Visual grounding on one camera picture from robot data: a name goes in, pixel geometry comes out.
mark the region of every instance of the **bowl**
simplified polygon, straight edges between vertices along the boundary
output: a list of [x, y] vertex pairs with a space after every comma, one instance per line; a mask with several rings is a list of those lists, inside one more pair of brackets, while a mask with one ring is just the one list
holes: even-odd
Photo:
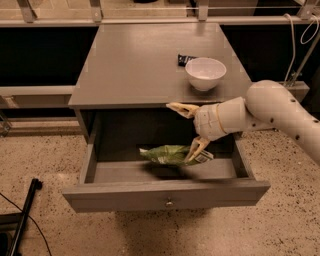
[[185, 67], [190, 84], [199, 91], [216, 87], [227, 72], [226, 66], [215, 59], [196, 58]]

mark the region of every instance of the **green package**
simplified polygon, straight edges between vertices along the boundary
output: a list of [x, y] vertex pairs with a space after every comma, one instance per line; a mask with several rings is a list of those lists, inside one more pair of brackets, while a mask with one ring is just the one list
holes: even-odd
[[190, 146], [165, 145], [150, 150], [140, 149], [140, 155], [161, 165], [194, 165], [213, 159], [213, 155], [205, 150], [201, 151], [194, 160], [185, 162]]

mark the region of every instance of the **drawer knob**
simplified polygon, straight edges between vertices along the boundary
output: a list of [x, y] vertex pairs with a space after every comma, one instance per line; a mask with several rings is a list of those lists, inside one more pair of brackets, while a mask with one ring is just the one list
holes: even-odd
[[166, 207], [170, 208], [173, 206], [173, 202], [171, 200], [171, 198], [168, 198], [168, 201], [166, 202]]

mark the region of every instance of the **floor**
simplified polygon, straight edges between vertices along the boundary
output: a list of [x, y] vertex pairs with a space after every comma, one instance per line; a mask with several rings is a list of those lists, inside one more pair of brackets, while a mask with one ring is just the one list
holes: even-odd
[[[254, 207], [77, 214], [61, 194], [77, 184], [86, 143], [78, 133], [0, 139], [0, 191], [23, 206], [43, 181], [31, 216], [52, 255], [320, 255], [320, 168], [281, 132], [244, 133], [257, 180], [271, 188]], [[0, 198], [0, 213], [16, 209]], [[49, 255], [28, 221], [22, 255]]]

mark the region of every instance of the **open drawer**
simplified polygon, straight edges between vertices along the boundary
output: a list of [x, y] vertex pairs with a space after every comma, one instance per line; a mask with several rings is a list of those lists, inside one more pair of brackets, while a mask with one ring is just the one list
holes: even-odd
[[210, 143], [212, 161], [169, 167], [144, 160], [139, 148], [190, 145], [192, 120], [165, 108], [95, 114], [79, 184], [63, 190], [76, 212], [255, 205], [270, 184], [255, 180], [238, 134]]

